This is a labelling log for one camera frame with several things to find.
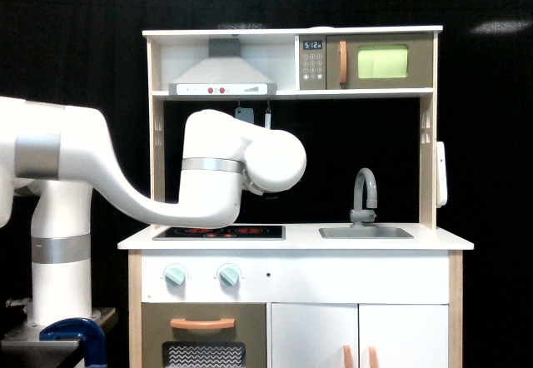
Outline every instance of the faucet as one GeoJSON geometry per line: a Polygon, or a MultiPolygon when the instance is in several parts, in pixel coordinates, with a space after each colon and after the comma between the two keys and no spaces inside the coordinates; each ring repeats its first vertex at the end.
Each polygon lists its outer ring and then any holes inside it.
{"type": "Polygon", "coordinates": [[[366,208],[377,208],[376,179],[372,171],[362,168],[356,177],[353,189],[353,210],[350,211],[350,228],[362,226],[362,222],[374,222],[374,210],[363,210],[363,187],[366,184],[366,208]]]}

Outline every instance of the cabinet handle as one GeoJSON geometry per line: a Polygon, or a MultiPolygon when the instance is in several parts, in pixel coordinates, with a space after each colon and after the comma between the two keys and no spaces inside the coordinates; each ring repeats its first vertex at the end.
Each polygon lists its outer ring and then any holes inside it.
{"type": "Polygon", "coordinates": [[[350,346],[344,346],[344,368],[352,368],[350,346]]]}
{"type": "Polygon", "coordinates": [[[340,83],[346,83],[348,73],[348,54],[346,51],[346,41],[340,41],[341,46],[341,80],[340,83]]]}
{"type": "Polygon", "coordinates": [[[235,327],[235,319],[227,318],[219,321],[187,321],[182,318],[174,318],[170,326],[177,329],[226,329],[235,327]]]}
{"type": "Polygon", "coordinates": [[[377,368],[377,353],[375,347],[369,347],[370,351],[370,368],[377,368]]]}

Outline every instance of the knob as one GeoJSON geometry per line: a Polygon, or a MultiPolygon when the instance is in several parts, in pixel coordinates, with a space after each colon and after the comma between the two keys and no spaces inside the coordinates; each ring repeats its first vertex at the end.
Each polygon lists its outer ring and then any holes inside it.
{"type": "Polygon", "coordinates": [[[167,283],[172,286],[180,286],[187,276],[185,268],[179,264],[171,264],[163,273],[167,283]]]}
{"type": "Polygon", "coordinates": [[[218,269],[218,280],[225,286],[234,286],[239,282],[241,272],[235,264],[224,264],[218,269]]]}

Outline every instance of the black backdrop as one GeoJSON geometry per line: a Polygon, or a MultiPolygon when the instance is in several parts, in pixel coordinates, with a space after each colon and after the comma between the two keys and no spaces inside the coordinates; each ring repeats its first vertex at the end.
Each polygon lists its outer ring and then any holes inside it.
{"type": "MultiPolygon", "coordinates": [[[[144,29],[443,25],[439,139],[450,200],[438,225],[476,244],[465,253],[465,366],[531,366],[529,247],[533,0],[0,0],[0,95],[99,109],[130,182],[149,194],[144,29]],[[522,22],[512,33],[484,22],[522,22]]],[[[506,25],[494,25],[504,29],[506,25]]],[[[168,105],[167,167],[177,167],[188,113],[236,103],[168,105]]],[[[266,106],[254,107],[257,123],[266,106]]],[[[273,126],[304,142],[303,181],[277,199],[245,195],[239,221],[346,221],[356,171],[369,166],[378,221],[417,217],[417,102],[273,102],[273,126]]],[[[168,197],[177,180],[168,173],[168,197]]],[[[36,200],[16,200],[0,230],[1,301],[31,294],[29,222],[36,200]]],[[[115,306],[109,366],[127,366],[127,253],[117,243],[144,225],[97,192],[92,202],[94,306],[115,306]]],[[[21,319],[2,308],[2,333],[21,319]]]]}

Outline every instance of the white cabinet door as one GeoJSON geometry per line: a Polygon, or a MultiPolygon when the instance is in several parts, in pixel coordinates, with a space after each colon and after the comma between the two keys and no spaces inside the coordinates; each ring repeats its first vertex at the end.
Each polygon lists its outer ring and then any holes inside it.
{"type": "Polygon", "coordinates": [[[357,305],[271,305],[272,368],[344,368],[344,346],[357,364],[357,305]]]}
{"type": "Polygon", "coordinates": [[[359,337],[361,368],[447,368],[448,306],[359,305],[359,337]]]}

